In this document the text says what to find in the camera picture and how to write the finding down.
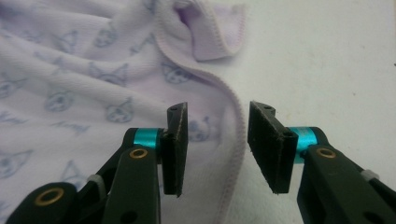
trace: white surface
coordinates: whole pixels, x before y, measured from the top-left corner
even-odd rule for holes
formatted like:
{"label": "white surface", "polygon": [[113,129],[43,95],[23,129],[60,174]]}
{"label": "white surface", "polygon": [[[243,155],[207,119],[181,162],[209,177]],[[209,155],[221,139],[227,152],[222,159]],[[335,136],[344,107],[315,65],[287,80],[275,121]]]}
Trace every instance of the white surface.
{"label": "white surface", "polygon": [[[331,144],[396,189],[393,1],[246,1],[247,41],[222,73],[248,103],[276,108],[285,126],[320,127]],[[225,223],[302,223],[296,196],[268,188],[247,149]]]}

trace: lavender fabric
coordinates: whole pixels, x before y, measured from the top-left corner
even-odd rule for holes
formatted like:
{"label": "lavender fabric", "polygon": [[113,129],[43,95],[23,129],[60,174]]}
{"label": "lavender fabric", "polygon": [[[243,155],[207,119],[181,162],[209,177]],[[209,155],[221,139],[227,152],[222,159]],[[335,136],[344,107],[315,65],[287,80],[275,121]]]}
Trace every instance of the lavender fabric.
{"label": "lavender fabric", "polygon": [[0,2],[0,223],[32,190],[80,189],[131,127],[189,104],[180,198],[163,223],[221,223],[245,148],[239,101],[204,67],[235,54],[244,8],[195,0]]}

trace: cat face print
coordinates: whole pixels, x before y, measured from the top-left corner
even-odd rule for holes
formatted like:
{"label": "cat face print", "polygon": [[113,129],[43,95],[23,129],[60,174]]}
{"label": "cat face print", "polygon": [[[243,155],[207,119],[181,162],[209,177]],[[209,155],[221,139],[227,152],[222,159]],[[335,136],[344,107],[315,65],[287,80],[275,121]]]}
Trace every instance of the cat face print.
{"label": "cat face print", "polygon": [[131,100],[121,105],[110,105],[106,109],[106,118],[114,123],[126,123],[131,121],[133,116]]}
{"label": "cat face print", "polygon": [[189,141],[203,142],[210,135],[209,117],[189,121]]}
{"label": "cat face print", "polygon": [[12,80],[6,73],[2,73],[0,79],[0,99],[7,98],[17,89],[21,88],[26,81],[26,78],[19,80]]}
{"label": "cat face print", "polygon": [[63,91],[51,88],[45,103],[45,108],[50,112],[61,112],[68,109],[74,101],[70,91]]}
{"label": "cat face print", "polygon": [[191,79],[190,73],[167,63],[163,63],[163,75],[165,76],[165,80],[172,84],[180,84]]}
{"label": "cat face print", "polygon": [[78,41],[78,32],[77,31],[71,31],[69,33],[66,33],[62,36],[56,36],[56,39],[58,40],[58,46],[60,47],[61,51],[68,53],[68,54],[74,54],[75,52],[75,46]]}
{"label": "cat face print", "polygon": [[104,28],[99,31],[99,34],[95,38],[93,44],[97,48],[105,48],[107,46],[112,45],[117,40],[117,32],[111,23],[107,28]]}
{"label": "cat face print", "polygon": [[127,69],[128,64],[124,64],[112,72],[104,72],[94,63],[90,63],[90,76],[123,87],[126,82]]}
{"label": "cat face print", "polygon": [[0,179],[15,175],[29,160],[32,150],[18,153],[0,152]]}
{"label": "cat face print", "polygon": [[140,51],[143,50],[143,48],[145,46],[153,45],[153,44],[155,44],[155,38],[154,38],[154,35],[151,34],[146,39],[144,39],[142,43],[140,43],[139,45],[136,45],[136,46],[132,46],[130,48],[131,56],[135,56],[136,54],[138,54]]}

